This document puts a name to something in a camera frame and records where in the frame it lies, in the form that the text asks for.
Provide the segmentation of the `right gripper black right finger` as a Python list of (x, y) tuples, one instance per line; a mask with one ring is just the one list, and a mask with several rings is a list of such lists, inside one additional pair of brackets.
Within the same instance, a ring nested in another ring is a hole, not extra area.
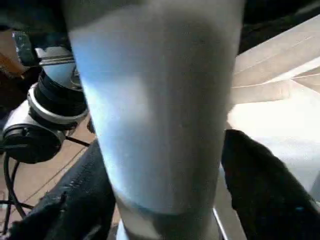
[(231, 206), (248, 240), (318, 240), (320, 207), (266, 146), (225, 131), (221, 164)]

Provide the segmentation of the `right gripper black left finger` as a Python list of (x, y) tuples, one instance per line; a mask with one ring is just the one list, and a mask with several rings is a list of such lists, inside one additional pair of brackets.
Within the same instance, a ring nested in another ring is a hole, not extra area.
[(9, 240), (106, 240), (115, 209), (101, 148), (94, 140), (33, 209), (9, 229)]

